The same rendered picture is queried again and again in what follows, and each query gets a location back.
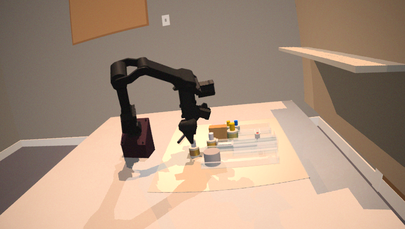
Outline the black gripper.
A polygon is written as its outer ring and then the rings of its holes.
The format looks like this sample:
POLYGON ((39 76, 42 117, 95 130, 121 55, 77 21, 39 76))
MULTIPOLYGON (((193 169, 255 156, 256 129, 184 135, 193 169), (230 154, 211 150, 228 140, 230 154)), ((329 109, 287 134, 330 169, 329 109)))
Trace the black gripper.
POLYGON ((196 100, 188 101, 188 102, 180 102, 179 107, 181 108, 181 118, 182 119, 179 124, 178 128, 179 131, 183 133, 183 135, 187 138, 190 144, 193 144, 194 135, 196 134, 197 129, 197 119, 193 118, 193 107, 196 104, 196 100))

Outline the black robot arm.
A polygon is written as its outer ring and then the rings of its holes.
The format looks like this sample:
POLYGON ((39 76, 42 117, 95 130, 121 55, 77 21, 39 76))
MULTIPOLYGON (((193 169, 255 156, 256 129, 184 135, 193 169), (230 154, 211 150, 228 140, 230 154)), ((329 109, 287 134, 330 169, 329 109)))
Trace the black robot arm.
MULTIPOLYGON (((140 76, 164 80, 174 85, 173 90, 179 90, 180 102, 188 102, 195 99, 215 95, 214 82, 212 80, 198 82, 197 77, 190 69, 174 69, 157 62, 148 60, 146 57, 137 59, 126 58, 116 61, 110 67, 110 80, 113 88, 117 91, 119 104, 121 106, 121 127, 122 133, 128 133, 128 137, 141 135, 141 122, 137 120, 135 104, 131 105, 127 91, 127 84, 134 82, 140 76), (127 66, 137 67, 127 75, 127 66)), ((197 117, 209 120, 211 109, 207 103, 193 107, 193 118, 197 117)))

